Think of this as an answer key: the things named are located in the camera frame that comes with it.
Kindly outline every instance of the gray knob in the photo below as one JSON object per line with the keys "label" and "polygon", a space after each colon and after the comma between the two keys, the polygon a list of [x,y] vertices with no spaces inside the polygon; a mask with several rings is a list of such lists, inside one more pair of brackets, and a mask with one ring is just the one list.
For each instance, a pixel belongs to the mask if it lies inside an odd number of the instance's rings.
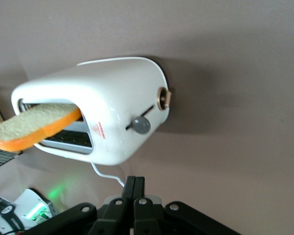
{"label": "gray knob", "polygon": [[132,128],[138,134],[146,134],[150,130],[150,127],[150,122],[144,116],[137,117],[132,121]]}

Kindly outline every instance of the white toaster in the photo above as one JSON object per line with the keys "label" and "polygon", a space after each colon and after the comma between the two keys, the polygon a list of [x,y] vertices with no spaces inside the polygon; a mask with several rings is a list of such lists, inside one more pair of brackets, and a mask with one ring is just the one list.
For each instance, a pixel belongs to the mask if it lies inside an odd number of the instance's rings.
{"label": "white toaster", "polygon": [[28,81],[12,93],[14,112],[41,103],[74,103],[82,118],[35,146],[101,165],[128,159],[169,114],[171,93],[160,67],[143,57],[80,63]]}

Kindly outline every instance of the white cable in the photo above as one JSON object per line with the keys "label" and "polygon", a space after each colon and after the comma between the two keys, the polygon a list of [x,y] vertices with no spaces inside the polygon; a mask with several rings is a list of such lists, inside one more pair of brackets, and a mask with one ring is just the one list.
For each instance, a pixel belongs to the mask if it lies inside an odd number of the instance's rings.
{"label": "white cable", "polygon": [[115,179],[119,182],[119,184],[124,187],[124,183],[122,182],[122,180],[118,177],[118,176],[114,176],[114,175],[105,175],[102,174],[96,167],[96,165],[94,163],[91,163],[91,165],[93,166],[93,169],[95,170],[95,172],[97,173],[97,175],[104,177],[104,178],[110,178],[110,179]]}

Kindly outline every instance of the electronic device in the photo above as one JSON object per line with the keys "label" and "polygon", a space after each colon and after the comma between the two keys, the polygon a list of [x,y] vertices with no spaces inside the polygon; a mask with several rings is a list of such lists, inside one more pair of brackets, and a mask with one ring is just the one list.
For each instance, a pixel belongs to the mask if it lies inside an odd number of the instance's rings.
{"label": "electronic device", "polygon": [[169,114],[161,68],[143,57],[103,59],[28,81],[12,93],[16,114],[41,103],[74,103],[82,118],[35,146],[102,165],[128,159]]}
{"label": "electronic device", "polygon": [[17,234],[57,215],[53,204],[35,189],[26,189],[10,203],[0,197],[0,235]]}

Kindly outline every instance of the toast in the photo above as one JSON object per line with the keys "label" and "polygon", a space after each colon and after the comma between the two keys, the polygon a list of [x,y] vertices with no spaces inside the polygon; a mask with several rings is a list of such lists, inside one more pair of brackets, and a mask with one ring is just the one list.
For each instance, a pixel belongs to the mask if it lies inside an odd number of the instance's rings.
{"label": "toast", "polygon": [[39,104],[0,124],[0,149],[20,151],[51,137],[81,118],[74,104]]}

